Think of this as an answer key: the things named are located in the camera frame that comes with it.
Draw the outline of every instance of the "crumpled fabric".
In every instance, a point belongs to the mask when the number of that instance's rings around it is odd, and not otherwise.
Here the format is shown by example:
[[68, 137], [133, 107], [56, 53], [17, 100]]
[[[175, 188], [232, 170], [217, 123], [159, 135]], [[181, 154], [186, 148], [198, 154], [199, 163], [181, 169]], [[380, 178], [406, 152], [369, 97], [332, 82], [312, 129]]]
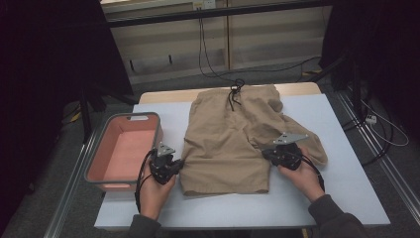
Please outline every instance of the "crumpled fabric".
[[315, 165], [326, 165], [318, 136], [281, 113], [274, 85], [245, 85], [233, 103], [230, 92], [203, 91], [191, 104], [179, 173], [185, 195], [268, 192], [270, 161], [263, 158], [262, 146], [284, 132], [307, 134], [298, 146], [308, 149]]

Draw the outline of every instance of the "plastic bin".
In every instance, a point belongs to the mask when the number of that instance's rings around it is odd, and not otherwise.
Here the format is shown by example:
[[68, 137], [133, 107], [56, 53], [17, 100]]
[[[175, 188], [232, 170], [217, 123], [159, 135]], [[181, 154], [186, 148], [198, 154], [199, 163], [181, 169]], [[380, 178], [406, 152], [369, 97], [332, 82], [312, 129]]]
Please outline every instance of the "plastic bin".
[[108, 119], [85, 172], [104, 191], [136, 190], [143, 159], [163, 137], [154, 112], [116, 114]]

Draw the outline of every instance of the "dark sleeve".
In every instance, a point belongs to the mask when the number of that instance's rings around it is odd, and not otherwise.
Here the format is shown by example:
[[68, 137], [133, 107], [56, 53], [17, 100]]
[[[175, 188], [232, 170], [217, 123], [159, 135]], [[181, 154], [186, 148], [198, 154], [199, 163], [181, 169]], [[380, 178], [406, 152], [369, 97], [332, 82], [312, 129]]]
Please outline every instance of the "dark sleeve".
[[309, 213], [319, 227], [320, 237], [368, 237], [356, 216], [343, 212], [331, 195], [321, 196], [314, 201], [309, 206]]
[[134, 215], [130, 226], [128, 237], [130, 238], [153, 238], [155, 237], [160, 224], [143, 215]]

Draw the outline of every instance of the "hand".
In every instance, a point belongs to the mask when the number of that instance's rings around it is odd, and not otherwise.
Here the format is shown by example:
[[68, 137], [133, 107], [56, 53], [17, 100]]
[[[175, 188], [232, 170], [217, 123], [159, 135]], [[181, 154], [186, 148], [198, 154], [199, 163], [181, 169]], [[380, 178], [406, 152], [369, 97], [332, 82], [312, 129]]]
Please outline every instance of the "hand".
[[[300, 150], [304, 156], [310, 158], [306, 148], [302, 147]], [[282, 166], [278, 166], [277, 168], [280, 173], [288, 177], [311, 202], [314, 202], [316, 199], [325, 194], [319, 185], [318, 176], [316, 175], [314, 169], [312, 169], [308, 164], [302, 162], [296, 171], [292, 171]]]
[[[144, 178], [151, 174], [149, 162], [150, 160], [146, 161]], [[147, 178], [140, 189], [140, 214], [150, 219], [158, 220], [160, 210], [166, 203], [174, 185], [175, 176], [165, 185], [155, 181], [153, 176]]]

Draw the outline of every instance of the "person's arm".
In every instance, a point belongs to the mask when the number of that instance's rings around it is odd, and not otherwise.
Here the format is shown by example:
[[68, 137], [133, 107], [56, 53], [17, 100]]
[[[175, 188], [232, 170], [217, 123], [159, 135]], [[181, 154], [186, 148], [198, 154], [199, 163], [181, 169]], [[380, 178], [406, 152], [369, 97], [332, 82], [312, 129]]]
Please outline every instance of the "person's arm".
[[[149, 162], [145, 166], [144, 178], [151, 174]], [[140, 214], [134, 215], [128, 237], [154, 237], [160, 228], [157, 222], [161, 209], [175, 185], [175, 176], [161, 185], [153, 177], [145, 180], [140, 190]]]
[[[309, 158], [306, 148], [300, 150]], [[368, 237], [361, 222], [354, 215], [343, 212], [331, 195], [325, 194], [309, 165], [302, 163], [296, 171], [282, 166], [277, 168], [311, 201], [309, 213], [320, 229], [320, 237]]]

